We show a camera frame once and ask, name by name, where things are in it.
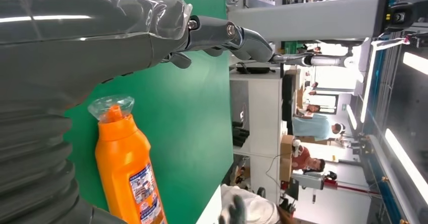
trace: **red shirt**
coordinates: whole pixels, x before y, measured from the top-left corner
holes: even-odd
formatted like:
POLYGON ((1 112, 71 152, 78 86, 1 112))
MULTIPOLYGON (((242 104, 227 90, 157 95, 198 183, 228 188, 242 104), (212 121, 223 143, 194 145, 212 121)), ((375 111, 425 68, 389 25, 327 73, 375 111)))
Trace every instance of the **red shirt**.
POLYGON ((302 150, 302 148, 303 148, 302 154, 298 157, 292 158, 292 163, 291 163, 292 170, 302 170, 306 168, 305 162, 307 158, 310 157, 310 154, 306 147, 300 146, 300 150, 302 150))

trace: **white shirt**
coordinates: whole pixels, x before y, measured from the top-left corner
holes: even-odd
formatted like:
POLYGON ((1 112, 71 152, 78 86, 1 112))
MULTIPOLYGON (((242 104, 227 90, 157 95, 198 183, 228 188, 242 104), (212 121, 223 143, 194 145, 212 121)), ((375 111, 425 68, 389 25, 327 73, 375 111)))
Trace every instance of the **white shirt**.
POLYGON ((302 94, 302 101, 303 101, 303 103, 309 103, 309 98, 311 97, 311 95, 309 94, 311 91, 313 91, 313 88, 312 88, 312 86, 307 86, 306 88, 305 88, 305 90, 303 91, 303 94, 302 94))
POLYGON ((229 224, 229 206, 233 205, 233 196, 239 195, 245 205, 247 224, 276 224, 280 217, 277 206, 252 192, 239 187, 221 186, 222 191, 222 216, 229 224))

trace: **joint screw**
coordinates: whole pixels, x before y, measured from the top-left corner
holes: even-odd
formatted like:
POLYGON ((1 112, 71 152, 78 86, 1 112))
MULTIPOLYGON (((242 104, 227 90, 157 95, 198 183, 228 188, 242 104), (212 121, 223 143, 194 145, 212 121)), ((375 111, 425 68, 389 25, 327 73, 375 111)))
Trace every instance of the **joint screw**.
POLYGON ((190 30, 194 30, 198 28, 198 22, 195 20, 190 20, 189 23, 187 23, 187 26, 189 27, 190 30))
POLYGON ((236 34, 235 26, 234 25, 228 25, 227 26, 227 33, 229 37, 234 37, 236 34))

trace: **transparent bottle cap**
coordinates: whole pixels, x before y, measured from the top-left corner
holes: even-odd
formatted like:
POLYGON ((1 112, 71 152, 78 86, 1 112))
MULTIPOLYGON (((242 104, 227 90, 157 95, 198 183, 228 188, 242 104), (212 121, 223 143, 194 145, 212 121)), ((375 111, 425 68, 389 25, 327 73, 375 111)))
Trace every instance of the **transparent bottle cap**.
POLYGON ((102 123, 115 122, 131 113, 134 101, 130 96, 106 96, 92 102, 88 111, 102 123))

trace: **plastic wrap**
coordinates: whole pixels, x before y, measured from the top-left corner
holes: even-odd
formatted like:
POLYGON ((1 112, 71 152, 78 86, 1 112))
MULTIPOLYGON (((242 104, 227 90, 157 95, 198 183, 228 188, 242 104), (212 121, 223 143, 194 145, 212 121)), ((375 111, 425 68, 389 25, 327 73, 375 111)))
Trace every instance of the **plastic wrap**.
POLYGON ((180 39, 192 9, 183 0, 0 0, 0 6, 7 35, 1 43, 141 34, 180 39))

